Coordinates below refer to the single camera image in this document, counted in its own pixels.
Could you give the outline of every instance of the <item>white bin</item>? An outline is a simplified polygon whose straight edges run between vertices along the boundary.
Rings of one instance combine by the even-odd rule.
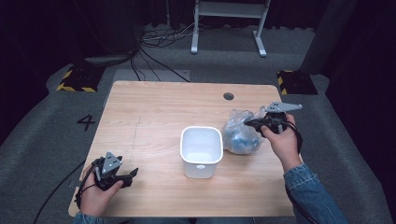
[[[223,157],[221,133],[216,128],[190,126],[183,130],[180,156],[184,174],[190,178],[210,178]]]

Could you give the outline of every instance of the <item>clear plastic bag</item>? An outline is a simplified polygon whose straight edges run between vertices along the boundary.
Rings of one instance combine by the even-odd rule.
[[[230,118],[221,130],[224,149],[241,155],[257,151],[263,138],[253,127],[245,125],[244,121],[255,119],[261,114],[261,111],[255,116],[248,110],[232,110]]]

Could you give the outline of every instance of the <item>hand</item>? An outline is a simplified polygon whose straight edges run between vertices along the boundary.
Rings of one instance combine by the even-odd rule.
[[[286,120],[295,124],[294,116],[291,114],[286,114]],[[271,147],[282,162],[285,172],[303,163],[298,155],[297,137],[291,128],[276,134],[264,125],[262,133],[271,142]]]
[[[90,167],[91,166],[84,170],[83,176],[87,174]],[[84,190],[81,194],[81,205],[79,207],[79,212],[89,216],[100,217],[105,212],[111,199],[119,191],[122,184],[123,182],[120,180],[110,189],[102,191],[95,185],[94,174],[92,171],[83,187],[84,189],[88,189]]]

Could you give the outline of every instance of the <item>denim jacket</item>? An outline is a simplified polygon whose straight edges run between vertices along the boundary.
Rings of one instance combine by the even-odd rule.
[[[317,175],[314,175],[306,164],[292,168],[283,177],[285,178],[286,191],[293,202],[294,215],[298,224],[347,223],[332,196],[327,193],[320,184]],[[100,217],[77,213],[73,223],[103,224],[104,221]]]

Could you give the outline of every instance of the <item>white metal frame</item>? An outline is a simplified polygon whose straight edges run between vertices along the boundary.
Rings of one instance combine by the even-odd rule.
[[[264,4],[201,2],[200,0],[195,0],[194,31],[192,34],[191,53],[196,54],[198,52],[199,16],[220,16],[260,19],[259,30],[253,31],[253,36],[260,55],[262,57],[267,56],[261,35],[270,3],[271,0],[266,0]]]

